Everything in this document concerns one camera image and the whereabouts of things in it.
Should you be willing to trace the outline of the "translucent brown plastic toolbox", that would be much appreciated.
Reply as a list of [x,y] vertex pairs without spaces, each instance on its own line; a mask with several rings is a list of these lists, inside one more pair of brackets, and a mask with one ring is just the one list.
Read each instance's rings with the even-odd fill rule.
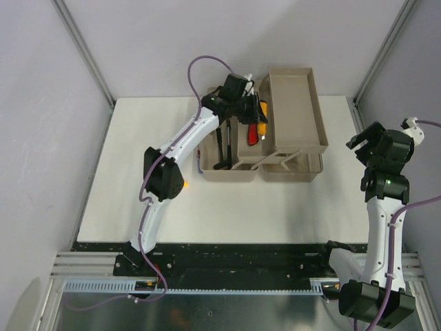
[[200,144],[203,178],[211,182],[251,182],[262,174],[268,182],[311,182],[324,170],[329,142],[312,68],[270,68],[255,90],[267,102],[266,139],[247,144],[246,125],[231,120],[232,168],[219,162],[216,134]]

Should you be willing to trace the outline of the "red handled tool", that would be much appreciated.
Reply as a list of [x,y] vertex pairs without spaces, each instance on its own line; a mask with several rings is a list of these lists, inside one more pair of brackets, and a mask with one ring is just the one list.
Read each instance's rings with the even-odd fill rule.
[[258,124],[249,124],[247,130],[248,146],[255,146],[259,142]]

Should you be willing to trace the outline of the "black T-handle wrench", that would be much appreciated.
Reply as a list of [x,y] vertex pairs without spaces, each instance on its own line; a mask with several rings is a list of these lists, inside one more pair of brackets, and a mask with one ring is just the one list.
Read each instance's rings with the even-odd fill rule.
[[227,157],[224,158],[224,154],[223,154],[223,136],[222,136],[221,128],[216,129],[216,139],[217,139],[217,144],[218,144],[219,162],[214,165],[213,169],[215,169],[215,170],[222,170],[224,168],[227,169]]

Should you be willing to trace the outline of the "left aluminium frame post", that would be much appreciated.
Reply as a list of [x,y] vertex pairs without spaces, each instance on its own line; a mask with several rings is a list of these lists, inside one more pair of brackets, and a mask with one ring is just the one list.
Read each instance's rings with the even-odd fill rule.
[[86,68],[88,69],[92,79],[94,80],[99,91],[105,98],[107,104],[111,109],[114,109],[116,101],[110,92],[110,89],[83,37],[74,17],[72,16],[68,6],[63,0],[51,0],[56,13],[63,23],[67,33],[69,34],[75,48],[80,54]]

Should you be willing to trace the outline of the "aluminium frame post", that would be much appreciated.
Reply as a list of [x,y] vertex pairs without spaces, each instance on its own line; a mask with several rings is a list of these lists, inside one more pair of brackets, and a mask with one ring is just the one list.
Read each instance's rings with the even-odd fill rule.
[[358,106],[363,97],[367,93],[370,85],[373,83],[376,75],[379,73],[383,63],[386,61],[389,53],[392,51],[398,37],[406,26],[408,20],[410,20],[413,11],[417,8],[420,1],[418,0],[406,0],[402,4],[397,16],[395,17],[386,37],[384,38],[380,49],[377,51],[373,62],[369,66],[369,69],[364,76],[362,83],[357,89],[353,103]]
[[63,23],[67,33],[69,34],[75,48],[80,54],[86,68],[88,69],[92,79],[94,80],[99,91],[105,98],[107,104],[111,109],[114,109],[116,101],[110,92],[110,89],[83,37],[74,17],[72,16],[68,6],[63,0],[51,0],[56,13]]

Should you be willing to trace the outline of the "black pen tool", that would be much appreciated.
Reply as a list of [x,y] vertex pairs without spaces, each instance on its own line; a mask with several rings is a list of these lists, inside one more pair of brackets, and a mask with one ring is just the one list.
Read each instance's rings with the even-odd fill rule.
[[231,121],[226,120],[227,127],[227,169],[230,170],[232,168],[232,140],[231,140]]

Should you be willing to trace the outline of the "aluminium front rail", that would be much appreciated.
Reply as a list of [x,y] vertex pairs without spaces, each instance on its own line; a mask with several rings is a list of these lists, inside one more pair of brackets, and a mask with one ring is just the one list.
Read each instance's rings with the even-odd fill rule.
[[[113,276],[118,252],[60,252],[50,272],[53,278],[104,279]],[[402,273],[405,281],[424,278],[424,271],[417,253],[402,254]]]

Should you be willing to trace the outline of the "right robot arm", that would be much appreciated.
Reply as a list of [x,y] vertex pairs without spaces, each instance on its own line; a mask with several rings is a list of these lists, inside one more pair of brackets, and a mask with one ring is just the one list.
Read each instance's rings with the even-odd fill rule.
[[402,273],[404,207],[410,197],[402,170],[424,133],[415,118],[404,120],[401,127],[388,130],[376,121],[347,142],[365,167],[360,183],[369,217],[365,264],[358,263],[348,245],[335,241],[318,259],[323,275],[339,278],[341,315],[368,323],[368,330],[392,329],[416,308],[415,298],[405,292]]

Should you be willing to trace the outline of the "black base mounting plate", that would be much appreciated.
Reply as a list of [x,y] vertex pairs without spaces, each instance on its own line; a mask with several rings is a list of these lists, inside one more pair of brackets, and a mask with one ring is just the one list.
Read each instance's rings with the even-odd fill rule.
[[118,252],[113,275],[116,277],[155,277],[161,273],[169,285],[225,284],[262,285],[276,281],[331,278],[329,266],[333,248],[366,253],[366,243],[313,244],[233,244],[233,243],[158,243],[147,253],[147,265],[135,268],[125,257],[130,243],[75,242],[74,252]]

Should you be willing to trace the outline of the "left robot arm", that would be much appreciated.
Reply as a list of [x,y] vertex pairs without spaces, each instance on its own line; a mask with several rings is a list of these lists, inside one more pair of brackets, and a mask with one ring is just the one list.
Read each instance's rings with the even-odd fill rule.
[[245,124],[266,122],[251,74],[230,73],[223,85],[198,98],[198,110],[178,133],[155,149],[144,152],[143,183],[139,200],[145,204],[139,228],[125,249],[128,267],[139,276],[147,274],[165,209],[183,189],[181,166],[198,144],[232,117]]

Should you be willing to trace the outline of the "right aluminium frame post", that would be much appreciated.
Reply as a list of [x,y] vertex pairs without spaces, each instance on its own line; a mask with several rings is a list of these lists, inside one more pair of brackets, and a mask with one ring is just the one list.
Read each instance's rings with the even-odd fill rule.
[[373,83],[376,75],[379,73],[383,63],[386,61],[389,53],[392,51],[398,37],[406,26],[408,20],[410,20],[413,11],[417,8],[420,1],[418,0],[406,0],[402,4],[397,16],[395,17],[386,37],[384,38],[380,49],[377,51],[373,62],[369,66],[369,69],[364,76],[362,83],[357,89],[353,103],[358,106],[363,97],[367,93],[370,85]]

